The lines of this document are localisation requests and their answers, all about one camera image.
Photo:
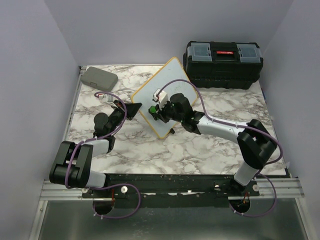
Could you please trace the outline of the green whiteboard eraser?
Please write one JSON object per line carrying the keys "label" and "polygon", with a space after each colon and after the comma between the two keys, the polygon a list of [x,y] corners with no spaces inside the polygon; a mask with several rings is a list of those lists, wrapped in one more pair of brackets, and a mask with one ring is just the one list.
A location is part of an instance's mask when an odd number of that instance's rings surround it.
{"label": "green whiteboard eraser", "polygon": [[156,109],[155,106],[151,106],[151,107],[148,109],[148,112],[149,112],[150,114],[154,114],[154,113],[157,112],[157,109]]}

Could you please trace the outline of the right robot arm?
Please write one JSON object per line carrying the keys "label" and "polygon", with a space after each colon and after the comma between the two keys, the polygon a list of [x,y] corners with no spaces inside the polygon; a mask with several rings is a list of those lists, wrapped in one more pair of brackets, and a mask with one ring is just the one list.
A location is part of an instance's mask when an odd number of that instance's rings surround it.
{"label": "right robot arm", "polygon": [[156,103],[148,112],[154,120],[164,123],[175,121],[190,133],[211,135],[238,144],[244,163],[230,183],[230,191],[241,196],[248,190],[248,183],[261,171],[277,148],[276,141],[263,126],[253,119],[249,123],[235,123],[212,118],[205,112],[193,110],[189,100],[176,93],[171,97],[162,91],[154,93]]}

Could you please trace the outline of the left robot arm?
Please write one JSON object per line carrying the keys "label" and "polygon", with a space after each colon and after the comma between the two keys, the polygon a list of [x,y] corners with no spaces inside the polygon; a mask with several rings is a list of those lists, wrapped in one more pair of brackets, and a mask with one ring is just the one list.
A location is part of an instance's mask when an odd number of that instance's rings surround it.
{"label": "left robot arm", "polygon": [[104,112],[95,115],[93,138],[79,144],[72,141],[60,144],[49,173],[51,183],[67,188],[93,188],[101,198],[110,194],[107,175],[91,170],[92,159],[113,150],[116,141],[114,134],[125,120],[133,119],[142,106],[141,103],[122,104],[118,100],[113,103],[110,115]]}

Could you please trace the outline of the yellow framed whiteboard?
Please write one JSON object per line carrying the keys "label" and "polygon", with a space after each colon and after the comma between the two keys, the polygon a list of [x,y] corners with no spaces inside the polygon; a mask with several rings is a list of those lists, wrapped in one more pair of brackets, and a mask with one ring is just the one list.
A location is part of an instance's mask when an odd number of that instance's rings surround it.
{"label": "yellow framed whiteboard", "polygon": [[182,81],[188,79],[179,59],[172,57],[131,96],[133,103],[142,104],[139,112],[159,139],[165,138],[177,122],[170,120],[164,123],[161,120],[154,120],[149,109],[153,113],[157,107],[163,109],[170,97],[179,93],[183,94],[193,105],[198,94],[193,86]]}

